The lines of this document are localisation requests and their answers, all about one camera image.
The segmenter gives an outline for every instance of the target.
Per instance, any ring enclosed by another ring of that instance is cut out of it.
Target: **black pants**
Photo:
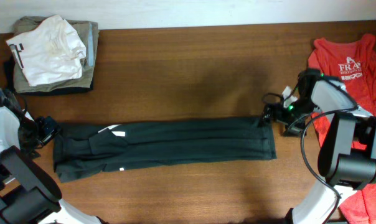
[[[276,159],[272,128],[258,127],[258,122],[254,117],[144,122],[100,133],[106,126],[62,124],[55,138],[54,167],[61,182],[68,182],[101,171]]]

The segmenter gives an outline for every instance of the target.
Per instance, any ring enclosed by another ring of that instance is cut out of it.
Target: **red shirt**
[[[339,77],[348,93],[365,110],[376,116],[376,38],[365,34],[357,42],[337,44],[325,38],[314,41],[315,49],[308,59],[308,67],[318,68],[326,75]],[[329,128],[323,117],[314,122],[320,145]],[[376,224],[376,184],[369,184],[362,191],[348,198],[341,206],[350,223]]]

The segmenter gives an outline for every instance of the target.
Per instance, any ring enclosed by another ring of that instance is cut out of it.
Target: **wooden table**
[[[314,39],[352,42],[366,32],[376,35],[376,21],[103,30],[94,91],[29,96],[29,112],[88,124],[260,114],[264,93],[296,84]],[[0,34],[0,86],[6,83],[2,62],[11,55],[4,42],[10,37]],[[53,172],[52,143],[35,162],[57,181],[65,200],[110,223],[254,222],[285,216],[315,182],[299,139],[283,138],[283,127],[273,127],[273,161],[154,167],[66,184]],[[306,142],[316,166],[313,129]]]

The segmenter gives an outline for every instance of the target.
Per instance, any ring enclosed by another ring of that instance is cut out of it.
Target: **stack of clothes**
[[[14,36],[16,37],[19,34],[35,30],[46,19],[46,17],[23,17],[19,19],[14,25]],[[10,39],[7,41],[7,43],[10,45],[10,48],[14,54],[14,59],[18,63],[15,64],[13,60],[10,60],[9,62],[6,62],[4,64],[8,88],[15,90],[17,93],[25,95],[63,95],[71,93],[85,93],[93,90],[93,76],[99,33],[98,24],[96,22],[90,21],[67,20],[67,22],[73,27],[73,29],[77,31],[78,37],[80,38],[82,44],[85,46],[85,48],[84,46],[80,48],[85,51],[85,57],[78,58],[80,59],[81,63],[81,66],[79,65],[79,74],[71,77],[70,79],[62,80],[59,82],[42,82],[40,85],[32,85],[31,82],[28,82],[26,74],[24,74],[25,70],[22,71],[23,65],[21,65],[19,61],[21,59],[20,57],[18,60],[19,54],[15,54],[15,52],[23,52],[23,45],[18,43],[10,44],[10,40],[13,40]],[[45,48],[48,46],[41,44],[40,47]],[[45,66],[45,64],[42,63],[38,65],[38,67],[42,67],[43,65]]]

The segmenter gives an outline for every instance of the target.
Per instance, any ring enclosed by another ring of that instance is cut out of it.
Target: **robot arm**
[[[0,196],[0,223],[105,223],[62,200],[55,181],[32,161],[34,149],[59,131],[51,117],[34,121],[11,92],[0,89],[0,191],[14,179],[20,183]]]
[[[286,216],[288,223],[325,223],[345,199],[367,184],[376,183],[376,117],[347,94],[340,80],[326,77],[319,70],[300,73],[297,88],[297,101],[284,105],[285,98],[280,103],[267,104],[263,119],[285,124],[285,134],[301,134],[305,162],[304,136],[314,120],[305,125],[303,118],[312,112],[323,112],[331,122],[318,157],[322,175],[318,178],[324,183],[317,181],[308,196]],[[353,149],[355,140],[366,145],[366,150]]]

